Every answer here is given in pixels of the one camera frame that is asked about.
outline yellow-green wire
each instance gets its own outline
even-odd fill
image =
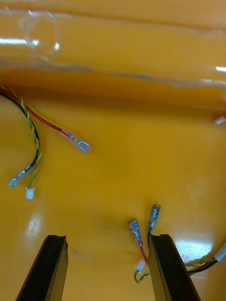
[[[198,263],[193,263],[193,264],[192,263],[186,263],[185,266],[187,268],[196,268],[196,267],[200,267],[200,266],[202,266],[202,265],[204,265],[206,263],[211,263],[212,261],[214,261],[214,258],[213,259],[202,260],[202,261],[200,261]]]
[[[28,120],[28,123],[29,123],[29,127],[32,130],[32,134],[33,134],[33,137],[34,137],[34,143],[36,144],[36,148],[38,150],[38,158],[37,158],[36,168],[35,168],[35,170],[34,170],[34,172],[32,174],[32,178],[30,180],[30,183],[28,184],[28,188],[31,188],[32,184],[33,184],[33,181],[36,178],[37,171],[38,171],[39,165],[40,165],[41,148],[40,148],[40,145],[39,145],[39,140],[36,137],[36,134],[35,134],[35,131],[34,131],[34,126],[32,124],[31,116],[30,116],[29,112],[27,111],[27,107],[26,107],[23,99],[13,89],[8,88],[7,86],[4,86],[4,85],[0,85],[0,86],[2,87],[2,89],[4,89],[4,90],[10,92],[11,94],[13,94],[19,100],[19,102],[20,102],[23,110],[25,111],[25,113],[27,115],[27,120]]]
[[[145,274],[143,274],[143,275],[141,276],[140,279],[137,279],[137,274],[138,274],[138,272],[139,272],[139,271],[135,271],[135,273],[134,273],[134,280],[135,280],[135,282],[136,282],[137,284],[140,283],[140,281],[142,281],[145,277],[147,277],[147,276],[150,274],[150,272],[146,272]]]

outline cable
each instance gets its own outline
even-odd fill
[[[29,113],[31,113],[31,115],[33,115],[37,120],[41,121],[42,123],[46,124],[47,126],[53,128],[54,130],[65,134],[66,136],[69,136],[70,134],[66,131],[64,131],[62,128],[55,126],[54,124],[52,124],[51,122],[48,122],[47,120],[45,120],[44,118],[42,118],[41,116],[39,116],[38,114],[36,114],[31,108],[29,108],[28,106],[26,106],[27,111]]]
[[[20,109],[20,111],[27,117],[25,111],[23,110],[22,106],[21,106],[18,102],[16,102],[13,98],[11,98],[10,96],[8,96],[8,95],[6,95],[6,94],[4,94],[4,93],[2,93],[2,92],[0,92],[0,95],[3,96],[3,97],[5,97],[5,98],[7,98],[7,99],[10,100],[13,104],[15,104],[15,105]],[[36,133],[36,137],[37,137],[37,139],[39,140],[39,134],[38,134],[38,132],[37,132],[37,129],[36,129],[36,127],[35,127],[34,124],[33,124],[33,126],[34,126],[34,131],[35,131],[35,133]],[[36,154],[35,154],[34,160],[33,160],[32,163],[26,168],[26,171],[30,170],[30,169],[35,165],[35,163],[36,163],[36,161],[37,161],[37,158],[38,158],[38,149],[36,150]]]
[[[194,263],[194,264],[186,263],[185,266],[187,268],[189,268],[189,267],[197,268],[197,267],[203,266],[206,263],[211,263],[212,261],[214,261],[214,258],[212,258],[212,259],[205,259],[205,260],[200,261],[199,263]]]
[[[150,242],[151,242],[151,233],[148,232],[147,234],[147,243],[148,243],[148,248],[150,249]]]
[[[197,269],[194,269],[194,270],[190,270],[188,271],[188,274],[191,276],[193,274],[196,274],[196,273],[200,273],[200,272],[203,272],[209,268],[211,268],[214,264],[216,264],[218,261],[217,260],[214,260],[212,261],[211,263],[206,263],[204,266],[202,267],[199,267]]]
[[[38,171],[38,168],[39,168],[39,165],[40,165],[40,158],[41,158],[41,149],[40,149],[40,141],[39,141],[39,136],[38,136],[38,132],[37,132],[37,129],[26,109],[26,105],[24,104],[22,98],[20,98],[20,96],[12,89],[8,88],[8,87],[5,87],[3,85],[0,85],[3,89],[5,89],[6,91],[10,92],[10,93],[13,93],[17,98],[18,100],[20,101],[20,104],[18,102],[16,102],[12,97],[0,92],[0,95],[5,97],[6,99],[10,100],[12,103],[14,103],[23,113],[24,115],[27,117],[28,119],[28,122],[29,122],[29,127],[30,129],[32,130],[32,133],[33,133],[33,137],[34,137],[34,142],[36,144],[36,148],[37,148],[37,151],[36,151],[36,155],[35,155],[35,158],[33,160],[33,162],[25,169],[25,171],[27,172],[28,170],[30,170],[34,164],[37,162],[36,164],[36,168],[32,174],[32,178],[28,184],[28,189],[30,189],[32,187],[32,184],[33,184],[33,181],[34,179],[36,178],[36,175],[37,175],[37,171]]]
[[[142,281],[145,277],[147,277],[147,276],[150,275],[150,272],[146,272],[144,275],[141,276],[140,279],[137,279],[137,274],[138,274],[138,273],[139,273],[138,270],[135,271],[135,273],[134,273],[134,280],[135,280],[135,282],[136,282],[137,284],[140,283],[140,281]]]
[[[142,246],[140,246],[140,251],[141,251],[141,253],[142,253],[142,255],[143,255],[143,258],[144,258],[145,262],[146,262],[147,265],[148,265],[148,259],[147,259],[147,256],[146,256],[146,254],[145,254],[144,249],[143,249]]]

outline wire harness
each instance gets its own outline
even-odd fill
[[[40,117],[38,114],[36,114],[31,108],[29,108],[24,103],[23,99],[13,89],[11,89],[5,85],[2,85],[2,84],[0,84],[0,88],[2,90],[4,90],[4,92],[0,91],[0,95],[5,97],[6,99],[10,100],[27,117],[29,127],[33,134],[33,140],[36,145],[36,154],[35,154],[35,158],[32,161],[32,163],[30,165],[28,165],[25,169],[23,169],[21,172],[16,174],[13,177],[13,179],[11,181],[9,181],[8,185],[10,187],[17,185],[22,180],[22,178],[24,178],[27,175],[27,173],[30,171],[30,169],[33,168],[34,165],[36,164],[34,172],[31,176],[31,180],[30,180],[28,186],[26,187],[26,198],[32,199],[34,196],[34,190],[35,190],[35,188],[32,185],[33,185],[34,179],[37,176],[37,172],[38,172],[38,169],[40,166],[41,148],[40,148],[39,135],[38,135],[37,129],[33,123],[33,120],[31,118],[31,115],[33,115],[37,120],[41,121],[42,123],[46,124],[47,126],[51,127],[52,129],[60,132],[69,141],[73,142],[78,147],[78,149],[80,149],[83,153],[87,152],[87,150],[89,149],[89,144],[83,140],[77,139],[73,134],[68,133],[67,131],[63,130],[62,128],[57,127],[54,124],[45,120],[44,118]]]
[[[13,89],[10,89],[6,86],[3,86],[1,85],[1,88],[10,92],[11,94],[15,95],[17,97],[17,99],[19,100],[20,103],[17,103],[12,97],[0,92],[0,95],[2,95],[3,97],[7,98],[8,100],[10,100],[12,103],[14,103],[21,111],[22,113],[27,117],[27,120],[28,120],[28,123],[29,123],[29,127],[32,131],[32,135],[33,135],[33,139],[34,139],[34,143],[36,145],[36,154],[35,154],[35,158],[33,160],[33,162],[28,166],[26,167],[25,169],[23,169],[21,172],[19,172],[9,183],[8,185],[10,187],[13,187],[15,185],[17,185],[21,179],[28,173],[28,171],[35,165],[36,163],[36,167],[35,167],[35,170],[32,174],[32,177],[31,177],[31,180],[28,184],[28,187],[27,189],[31,189],[32,188],[32,185],[33,185],[33,181],[34,179],[36,178],[37,176],[37,172],[38,172],[38,169],[39,169],[39,165],[40,165],[40,158],[41,158],[41,148],[40,148],[40,141],[39,141],[39,135],[38,135],[38,132],[37,132],[37,129],[31,119],[31,116],[29,115],[27,109],[26,109],[26,105],[25,103],[23,102],[22,98],[13,90]]]

